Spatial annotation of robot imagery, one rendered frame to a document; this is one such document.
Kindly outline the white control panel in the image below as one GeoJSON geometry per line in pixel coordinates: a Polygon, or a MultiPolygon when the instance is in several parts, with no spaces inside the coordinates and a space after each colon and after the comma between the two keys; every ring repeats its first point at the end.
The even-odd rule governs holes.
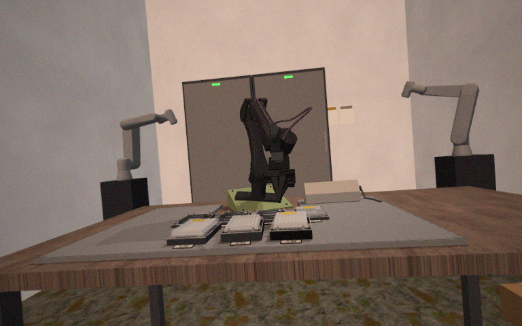
{"type": "Polygon", "coordinates": [[[360,191],[365,199],[370,199],[365,196],[357,179],[304,183],[303,191],[306,204],[358,201],[361,200],[360,191]]]}

